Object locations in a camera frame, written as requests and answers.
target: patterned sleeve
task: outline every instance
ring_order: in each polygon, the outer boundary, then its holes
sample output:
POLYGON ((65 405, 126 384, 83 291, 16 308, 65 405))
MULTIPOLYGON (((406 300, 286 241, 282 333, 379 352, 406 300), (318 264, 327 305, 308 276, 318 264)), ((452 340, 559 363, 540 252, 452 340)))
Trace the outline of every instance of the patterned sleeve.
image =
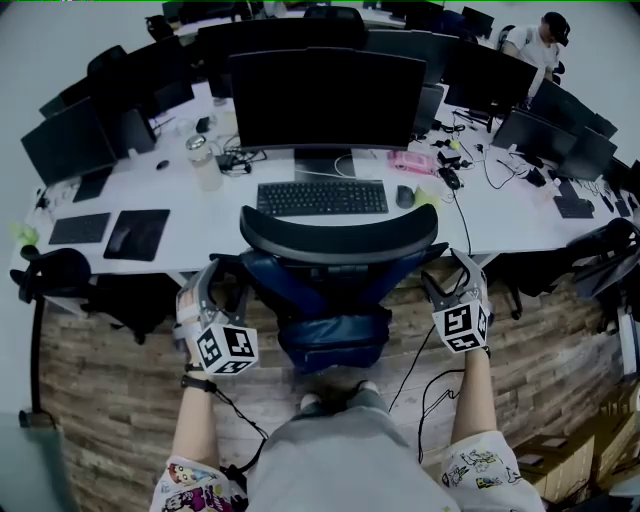
POLYGON ((171 457, 156 485, 150 512, 231 512, 229 481, 220 471, 171 457))
POLYGON ((442 485, 465 512, 543 512, 538 492, 520 476, 516 457, 500 432, 484 432, 450 446, 442 485))

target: black cap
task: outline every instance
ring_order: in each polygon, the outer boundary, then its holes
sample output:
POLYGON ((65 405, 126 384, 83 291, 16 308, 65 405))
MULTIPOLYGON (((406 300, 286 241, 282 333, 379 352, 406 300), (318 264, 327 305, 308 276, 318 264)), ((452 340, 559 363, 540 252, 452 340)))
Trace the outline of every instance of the black cap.
POLYGON ((567 36, 569 35, 571 27, 567 23, 567 20, 564 19, 564 16, 557 12, 548 12, 544 15, 544 21, 549 25, 549 30, 554 39, 562 46, 567 46, 569 43, 567 36))

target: cartoon print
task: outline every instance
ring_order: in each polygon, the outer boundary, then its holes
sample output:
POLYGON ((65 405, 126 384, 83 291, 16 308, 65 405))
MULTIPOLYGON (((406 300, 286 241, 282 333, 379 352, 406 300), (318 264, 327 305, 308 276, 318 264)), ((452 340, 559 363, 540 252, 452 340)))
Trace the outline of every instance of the cartoon print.
POLYGON ((471 452, 469 452, 468 455, 461 453, 460 457, 467 464, 469 464, 470 466, 473 466, 474 469, 476 470, 476 473, 484 473, 487 469, 489 469, 489 464, 493 464, 498 460, 502 462, 502 459, 494 453, 491 453, 491 452, 478 453, 476 450, 472 450, 471 452))
POLYGON ((167 499, 162 508, 162 512, 176 512, 186 507, 186 510, 200 512, 201 510, 214 510, 216 512, 232 512, 231 505, 220 498, 217 491, 222 492, 221 486, 214 489, 211 485, 174 494, 167 499))
POLYGON ((499 478, 476 478, 476 485, 478 489, 488 489, 489 487, 502 485, 502 480, 499 478))
POLYGON ((207 473, 206 471, 185 468, 184 466, 180 466, 179 464, 169 464, 169 467, 167 469, 169 471, 171 480, 173 480, 177 484, 191 485, 202 480, 203 478, 209 478, 211 480, 214 480, 216 478, 215 475, 207 473))
POLYGON ((522 477, 520 476, 520 474, 513 471, 509 466, 507 466, 507 477, 508 477, 507 481, 510 484, 517 484, 520 480, 522 480, 522 477))
POLYGON ((448 474, 445 473, 444 475, 442 475, 442 483, 447 487, 449 487, 450 485, 457 487, 458 484, 462 482, 462 476, 466 475, 468 472, 469 469, 467 469, 467 466, 462 466, 461 468, 459 468, 457 465, 453 466, 453 471, 448 474))

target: white t-shirt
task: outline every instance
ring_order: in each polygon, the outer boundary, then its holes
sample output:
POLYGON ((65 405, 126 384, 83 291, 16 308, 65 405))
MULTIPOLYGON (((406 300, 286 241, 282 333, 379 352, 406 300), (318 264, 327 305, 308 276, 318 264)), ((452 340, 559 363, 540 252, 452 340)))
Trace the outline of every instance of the white t-shirt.
POLYGON ((547 47, 542 42, 538 27, 535 25, 512 28, 507 34, 507 41, 520 50, 518 58, 521 61, 538 68, 538 72, 529 88, 529 97, 533 97, 538 92, 542 80, 544 80, 545 71, 547 69, 553 71, 558 67, 559 46, 553 43, 547 47))

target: white cube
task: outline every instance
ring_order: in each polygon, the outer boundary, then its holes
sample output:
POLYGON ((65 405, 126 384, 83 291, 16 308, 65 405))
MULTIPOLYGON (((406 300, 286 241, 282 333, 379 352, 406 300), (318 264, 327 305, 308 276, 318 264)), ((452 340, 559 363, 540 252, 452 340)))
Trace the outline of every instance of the white cube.
POLYGON ((487 344, 489 314, 479 300, 433 313, 440 339, 451 352, 466 352, 487 344))
POLYGON ((258 331, 237 325, 210 324, 196 341, 209 375, 237 375, 258 362, 258 331))

